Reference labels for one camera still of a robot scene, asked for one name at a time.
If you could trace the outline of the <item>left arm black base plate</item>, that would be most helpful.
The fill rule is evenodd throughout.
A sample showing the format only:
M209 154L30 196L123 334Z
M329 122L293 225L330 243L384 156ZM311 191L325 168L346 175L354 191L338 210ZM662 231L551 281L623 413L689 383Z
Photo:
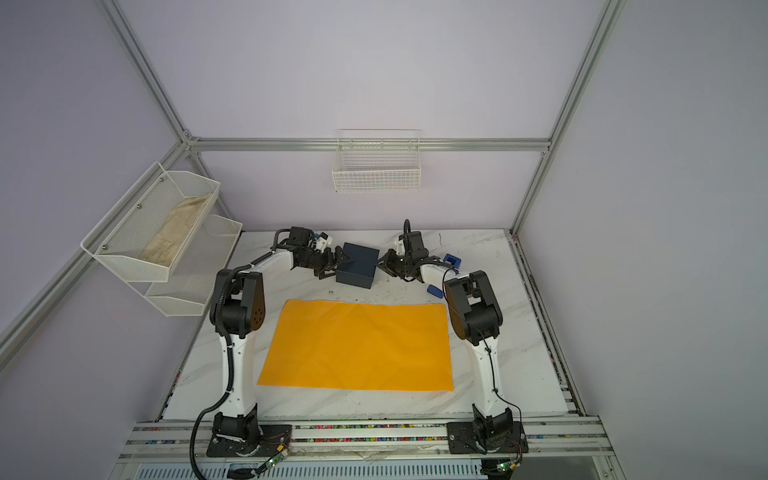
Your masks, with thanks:
M260 434L244 441L213 436L206 450L210 458L268 458L280 447L288 448L293 427L290 424L260 424Z

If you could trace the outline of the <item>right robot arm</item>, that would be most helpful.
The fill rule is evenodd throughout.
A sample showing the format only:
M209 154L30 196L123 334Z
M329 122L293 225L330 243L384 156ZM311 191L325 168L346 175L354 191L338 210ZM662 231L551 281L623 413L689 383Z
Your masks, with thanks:
M466 342L473 367L477 400L472 428L477 448L492 452L511 441L521 409L503 396L498 359L503 315L487 273L463 273L457 260L432 255L409 220L377 267L391 277L439 289L454 333Z

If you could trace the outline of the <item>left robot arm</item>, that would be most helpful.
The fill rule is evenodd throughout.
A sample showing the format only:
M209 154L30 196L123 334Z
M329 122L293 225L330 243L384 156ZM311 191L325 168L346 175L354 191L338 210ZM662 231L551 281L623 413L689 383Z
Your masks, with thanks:
M270 249L257 259L217 273L209 310L223 354L223 393L210 409L215 439L257 444L263 437L251 356L255 332L266 318L266 283L296 268L309 269L322 280L350 261L326 233L291 227L278 230Z

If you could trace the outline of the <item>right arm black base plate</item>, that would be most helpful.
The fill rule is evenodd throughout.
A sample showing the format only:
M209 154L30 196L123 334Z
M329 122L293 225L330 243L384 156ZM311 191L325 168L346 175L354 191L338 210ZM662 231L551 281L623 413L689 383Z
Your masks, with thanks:
M449 422L446 430L451 454L525 455L529 452L527 435L519 421L489 431L482 431L473 422Z

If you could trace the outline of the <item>dark navy gift box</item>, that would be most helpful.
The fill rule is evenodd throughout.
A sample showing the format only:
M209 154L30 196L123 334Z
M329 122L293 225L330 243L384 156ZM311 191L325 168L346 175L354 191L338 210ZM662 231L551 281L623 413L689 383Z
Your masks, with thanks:
M352 257L354 262L337 268L335 274L336 282L370 289L377 270L379 250L349 242L346 242L343 248Z

